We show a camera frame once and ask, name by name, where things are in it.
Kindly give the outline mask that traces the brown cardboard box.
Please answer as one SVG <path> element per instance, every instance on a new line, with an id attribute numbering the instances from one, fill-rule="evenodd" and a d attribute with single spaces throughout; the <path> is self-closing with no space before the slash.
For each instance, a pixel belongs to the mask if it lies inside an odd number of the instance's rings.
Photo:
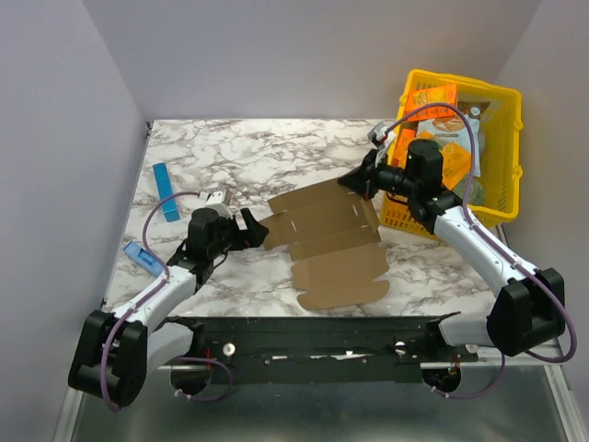
<path id="1" fill-rule="evenodd" d="M 268 205 L 272 215 L 260 221 L 270 230 L 264 247 L 287 248 L 301 308 L 362 305 L 387 294 L 387 249 L 370 200 L 332 179 L 282 193 Z"/>

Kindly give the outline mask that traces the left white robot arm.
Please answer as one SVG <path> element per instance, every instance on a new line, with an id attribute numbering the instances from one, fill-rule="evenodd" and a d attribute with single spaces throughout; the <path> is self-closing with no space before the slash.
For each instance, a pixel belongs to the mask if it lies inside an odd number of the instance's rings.
<path id="1" fill-rule="evenodd" d="M 207 283 L 218 257 L 263 244 L 269 229 L 248 209 L 241 215 L 244 228 L 214 208 L 193 211 L 187 237 L 153 283 L 123 306 L 86 317 L 68 373 L 70 388 L 118 411 L 136 399 L 154 370 L 176 358 L 192 364 L 202 357 L 198 333 L 167 316 Z"/>

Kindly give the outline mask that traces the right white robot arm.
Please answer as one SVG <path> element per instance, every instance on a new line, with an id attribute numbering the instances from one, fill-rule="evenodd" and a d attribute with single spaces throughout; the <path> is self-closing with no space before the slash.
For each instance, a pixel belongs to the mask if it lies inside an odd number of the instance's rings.
<path id="1" fill-rule="evenodd" d="M 443 155 L 432 140 L 409 144 L 403 169 L 389 166 L 371 150 L 361 165 L 338 179 L 365 200 L 379 191 L 407 200 L 411 216 L 453 247 L 480 275 L 495 297 L 485 315 L 452 313 L 439 318 L 423 338 L 424 352 L 442 361 L 457 346 L 495 347 L 515 356 L 565 331 L 564 281 L 554 269 L 539 270 L 510 250 L 443 185 Z"/>

